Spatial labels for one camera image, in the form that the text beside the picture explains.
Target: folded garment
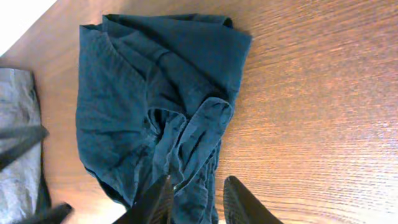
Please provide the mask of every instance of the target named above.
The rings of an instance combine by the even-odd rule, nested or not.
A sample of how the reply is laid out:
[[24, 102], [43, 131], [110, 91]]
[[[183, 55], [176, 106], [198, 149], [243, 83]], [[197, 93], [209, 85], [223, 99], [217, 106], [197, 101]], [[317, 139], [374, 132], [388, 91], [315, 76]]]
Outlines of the folded garment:
[[[0, 129], [40, 124], [33, 76], [28, 71], [0, 68]], [[21, 139], [1, 139], [0, 152]], [[50, 207], [38, 143], [0, 170], [0, 223], [25, 219]]]
[[108, 15], [80, 27], [80, 159], [130, 207], [162, 175], [174, 223], [217, 223], [215, 170], [251, 36], [224, 16]]

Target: wooden table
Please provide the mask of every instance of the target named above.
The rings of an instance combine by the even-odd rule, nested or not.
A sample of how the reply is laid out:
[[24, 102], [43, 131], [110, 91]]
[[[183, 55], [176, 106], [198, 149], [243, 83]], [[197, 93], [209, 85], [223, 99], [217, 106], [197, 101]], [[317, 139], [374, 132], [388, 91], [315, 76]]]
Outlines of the wooden table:
[[192, 12], [228, 15], [254, 37], [223, 137], [220, 218], [236, 175], [285, 223], [398, 223], [398, 1], [59, 0], [0, 64], [35, 73], [45, 175], [54, 203], [75, 207], [69, 223], [124, 212], [78, 158], [78, 25]]

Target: gray cloth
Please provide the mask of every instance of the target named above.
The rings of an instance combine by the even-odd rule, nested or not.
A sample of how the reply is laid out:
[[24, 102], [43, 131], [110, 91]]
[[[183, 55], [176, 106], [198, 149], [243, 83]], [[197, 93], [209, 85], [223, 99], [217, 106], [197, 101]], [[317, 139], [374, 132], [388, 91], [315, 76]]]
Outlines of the gray cloth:
[[[35, 124], [40, 124], [40, 111], [32, 74], [0, 68], [0, 129]], [[19, 141], [0, 140], [0, 152]], [[37, 211], [40, 178], [40, 144], [0, 171], [0, 223], [12, 223]]]

